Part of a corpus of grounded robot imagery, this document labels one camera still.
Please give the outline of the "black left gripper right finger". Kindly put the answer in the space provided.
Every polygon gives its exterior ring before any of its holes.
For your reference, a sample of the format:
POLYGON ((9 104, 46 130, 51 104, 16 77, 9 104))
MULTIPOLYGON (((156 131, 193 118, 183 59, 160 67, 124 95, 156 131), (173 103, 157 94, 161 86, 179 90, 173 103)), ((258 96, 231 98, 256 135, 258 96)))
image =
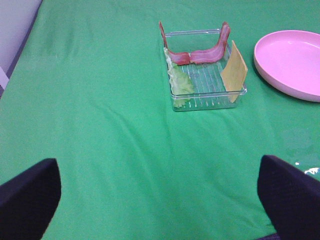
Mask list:
POLYGON ((261 158, 257 195, 281 240, 320 238, 320 182, 274 155, 261 158))

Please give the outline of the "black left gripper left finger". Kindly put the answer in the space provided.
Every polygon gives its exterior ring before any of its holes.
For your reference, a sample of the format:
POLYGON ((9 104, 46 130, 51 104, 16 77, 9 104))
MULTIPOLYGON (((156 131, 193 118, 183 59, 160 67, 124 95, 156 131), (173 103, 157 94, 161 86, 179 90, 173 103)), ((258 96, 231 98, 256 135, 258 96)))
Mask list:
POLYGON ((61 199, 57 160, 46 158, 0 186, 0 238, 40 240, 61 199))

